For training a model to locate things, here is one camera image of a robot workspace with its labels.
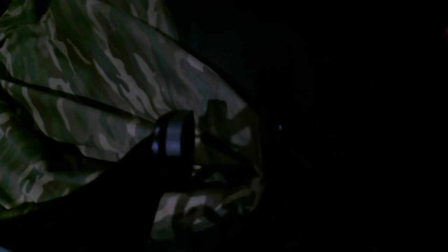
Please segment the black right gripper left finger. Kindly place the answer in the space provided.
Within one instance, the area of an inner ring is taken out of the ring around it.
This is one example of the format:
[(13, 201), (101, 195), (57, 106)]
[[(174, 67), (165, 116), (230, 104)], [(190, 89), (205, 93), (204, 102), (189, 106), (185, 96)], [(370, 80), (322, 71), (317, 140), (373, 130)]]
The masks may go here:
[(193, 111), (161, 116), (150, 136), (92, 182), (1, 219), (1, 250), (143, 252), (163, 194), (191, 179), (194, 153)]

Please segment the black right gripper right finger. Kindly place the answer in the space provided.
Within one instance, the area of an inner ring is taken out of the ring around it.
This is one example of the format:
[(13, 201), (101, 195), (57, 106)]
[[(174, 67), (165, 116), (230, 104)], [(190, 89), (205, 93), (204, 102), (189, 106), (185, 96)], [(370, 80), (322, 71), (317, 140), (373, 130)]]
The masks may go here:
[(279, 214), (280, 245), (298, 252), (446, 252), (447, 217), (440, 179), (399, 163), (402, 174), (361, 178), (310, 134), (297, 139), (261, 121), (269, 204)]

